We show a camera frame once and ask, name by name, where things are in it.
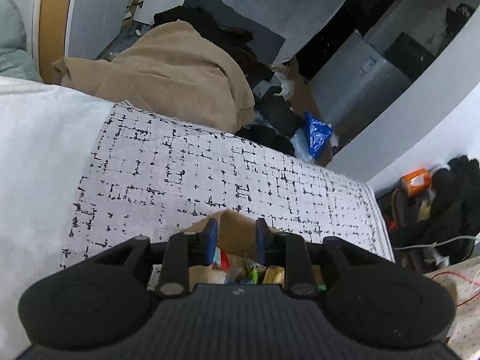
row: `black printed pattern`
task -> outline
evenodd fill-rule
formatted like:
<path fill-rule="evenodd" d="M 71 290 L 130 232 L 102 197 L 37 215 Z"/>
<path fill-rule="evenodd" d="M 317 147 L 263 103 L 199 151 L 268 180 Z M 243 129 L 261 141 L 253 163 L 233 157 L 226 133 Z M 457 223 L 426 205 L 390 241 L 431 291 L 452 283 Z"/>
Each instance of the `black printed pattern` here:
<path fill-rule="evenodd" d="M 310 242 L 338 236 L 393 259 L 370 190 L 209 127 L 112 108 L 78 186 L 61 266 L 136 235 L 153 242 L 224 209 Z"/>

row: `blue plastic bag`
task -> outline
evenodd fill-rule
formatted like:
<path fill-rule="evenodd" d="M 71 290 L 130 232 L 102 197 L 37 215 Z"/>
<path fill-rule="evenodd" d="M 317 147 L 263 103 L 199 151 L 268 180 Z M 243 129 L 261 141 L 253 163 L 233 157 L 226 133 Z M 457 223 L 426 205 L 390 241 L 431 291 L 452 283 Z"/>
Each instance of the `blue plastic bag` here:
<path fill-rule="evenodd" d="M 305 135 L 308 140 L 308 150 L 310 155 L 317 159 L 322 152 L 323 147 L 333 134 L 330 126 L 316 119 L 312 114 L 305 111 Z"/>

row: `shiny blue package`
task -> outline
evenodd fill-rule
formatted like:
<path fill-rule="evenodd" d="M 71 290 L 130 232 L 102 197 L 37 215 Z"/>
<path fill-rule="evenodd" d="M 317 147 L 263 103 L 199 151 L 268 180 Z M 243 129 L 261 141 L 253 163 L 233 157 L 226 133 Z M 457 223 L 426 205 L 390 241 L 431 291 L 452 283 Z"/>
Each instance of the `shiny blue package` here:
<path fill-rule="evenodd" d="M 330 126 L 316 119 L 312 114 L 305 111 L 305 134 L 307 135 L 310 155 L 317 159 L 323 147 L 333 134 Z"/>

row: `ribbed black surface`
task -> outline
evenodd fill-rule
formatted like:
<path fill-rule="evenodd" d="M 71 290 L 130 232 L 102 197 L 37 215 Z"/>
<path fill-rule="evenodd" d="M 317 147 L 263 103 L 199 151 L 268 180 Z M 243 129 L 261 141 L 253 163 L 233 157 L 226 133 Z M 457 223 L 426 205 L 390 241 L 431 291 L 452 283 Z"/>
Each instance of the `ribbed black surface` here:
<path fill-rule="evenodd" d="M 440 343 L 397 351 L 364 346 L 338 333 L 315 303 L 279 286 L 198 285 L 187 298 L 161 303 L 132 337 L 89 352 L 40 346 L 20 360 L 458 359 Z"/>

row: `red wire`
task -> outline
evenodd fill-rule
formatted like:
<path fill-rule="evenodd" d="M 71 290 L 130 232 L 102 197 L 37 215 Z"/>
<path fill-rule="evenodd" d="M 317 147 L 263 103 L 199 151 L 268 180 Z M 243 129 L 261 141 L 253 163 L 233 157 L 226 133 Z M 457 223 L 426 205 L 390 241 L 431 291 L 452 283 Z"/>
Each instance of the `red wire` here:
<path fill-rule="evenodd" d="M 469 278 L 467 278 L 466 276 L 462 275 L 462 274 L 459 274 L 458 272 L 453 272 L 453 271 L 443 271 L 443 272 L 439 272 L 437 274 L 435 274 L 434 276 L 432 276 L 432 280 L 435 279 L 437 276 L 440 276 L 440 275 L 453 275 L 453 276 L 457 276 L 458 278 L 461 278 L 465 281 L 468 281 L 470 284 L 474 283 L 475 285 L 477 286 L 480 286 L 480 283 L 477 283 L 476 281 L 473 281 L 473 280 L 470 280 Z M 480 291 L 477 292 L 474 296 L 472 296 L 470 299 L 467 299 L 465 300 L 464 302 L 460 303 L 460 304 L 457 304 L 455 307 L 460 307 L 462 305 L 464 305 L 465 303 L 468 303 L 470 302 L 474 297 L 476 297 L 477 295 L 480 295 Z"/>

